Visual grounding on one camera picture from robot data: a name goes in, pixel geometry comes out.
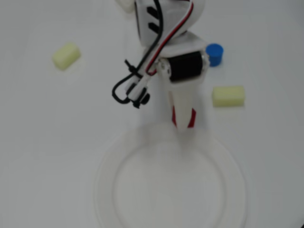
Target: blue bottle cap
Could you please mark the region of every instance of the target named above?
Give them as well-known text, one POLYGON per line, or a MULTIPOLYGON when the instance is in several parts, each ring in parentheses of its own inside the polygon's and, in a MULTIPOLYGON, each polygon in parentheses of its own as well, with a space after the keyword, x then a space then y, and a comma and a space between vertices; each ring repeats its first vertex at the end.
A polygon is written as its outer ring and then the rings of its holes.
POLYGON ((219 44, 210 44, 206 48, 206 52, 209 55, 210 66, 218 66, 223 57, 224 49, 219 44))

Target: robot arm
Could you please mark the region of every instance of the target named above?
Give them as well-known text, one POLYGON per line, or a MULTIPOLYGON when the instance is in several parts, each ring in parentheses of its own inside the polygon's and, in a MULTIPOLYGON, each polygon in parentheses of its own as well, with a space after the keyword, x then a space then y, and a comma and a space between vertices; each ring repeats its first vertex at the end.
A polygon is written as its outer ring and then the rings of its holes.
MULTIPOLYGON (((130 12, 130 8, 126 9, 122 3, 131 1, 117 1, 123 9, 130 12)), ((209 66, 204 60, 204 46, 201 40, 197 36, 193 38, 191 33, 187 32, 200 17, 205 0, 153 1, 154 4, 151 0, 135 0, 140 41, 143 46, 150 48, 137 68, 126 62, 131 74, 118 84, 121 85, 130 79, 125 89, 127 98, 122 101, 116 96, 117 85, 113 89, 113 97, 121 104, 133 102, 136 108, 141 104, 145 105, 150 99, 147 84, 151 77, 158 73, 164 78, 176 125, 178 129, 184 130, 192 118, 192 93, 186 92, 189 90, 188 85, 201 83, 209 66), (159 60, 162 58, 169 63, 167 74, 159 67, 159 60)))

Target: sponge block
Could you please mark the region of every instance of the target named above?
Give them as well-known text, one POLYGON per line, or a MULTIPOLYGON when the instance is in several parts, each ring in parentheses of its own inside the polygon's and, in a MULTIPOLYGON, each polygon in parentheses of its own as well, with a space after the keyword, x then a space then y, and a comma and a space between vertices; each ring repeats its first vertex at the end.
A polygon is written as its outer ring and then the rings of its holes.
POLYGON ((245 90, 243 86, 214 87, 212 92, 214 107, 243 106, 245 90))
POLYGON ((60 70, 65 70, 80 56, 80 50, 77 45, 69 42, 53 55, 52 60, 60 70))

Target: white plate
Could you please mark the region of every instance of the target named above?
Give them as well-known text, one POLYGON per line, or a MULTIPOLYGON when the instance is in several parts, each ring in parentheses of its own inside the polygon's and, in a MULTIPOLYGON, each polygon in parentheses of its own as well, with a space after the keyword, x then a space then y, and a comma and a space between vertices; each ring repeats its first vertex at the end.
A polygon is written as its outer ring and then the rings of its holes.
POLYGON ((243 176, 230 153, 202 130, 140 128, 105 154, 95 183, 102 228, 242 228, 243 176))

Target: white table surface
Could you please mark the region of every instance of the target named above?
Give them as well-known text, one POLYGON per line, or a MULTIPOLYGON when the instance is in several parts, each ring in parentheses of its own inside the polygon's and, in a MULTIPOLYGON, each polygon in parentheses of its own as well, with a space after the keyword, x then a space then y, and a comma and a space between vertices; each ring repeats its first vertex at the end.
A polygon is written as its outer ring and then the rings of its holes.
MULTIPOLYGON (((199 90, 197 126, 231 150, 248 183, 247 228, 304 224, 304 2, 207 0, 191 28, 225 48, 199 90), (213 86, 244 85, 244 108, 215 109, 213 86)), ((97 228, 93 182, 121 133, 170 121, 158 87, 141 110, 111 97, 142 48, 114 0, 0 2, 0 227, 97 228), (83 57, 50 58, 66 41, 83 57)))

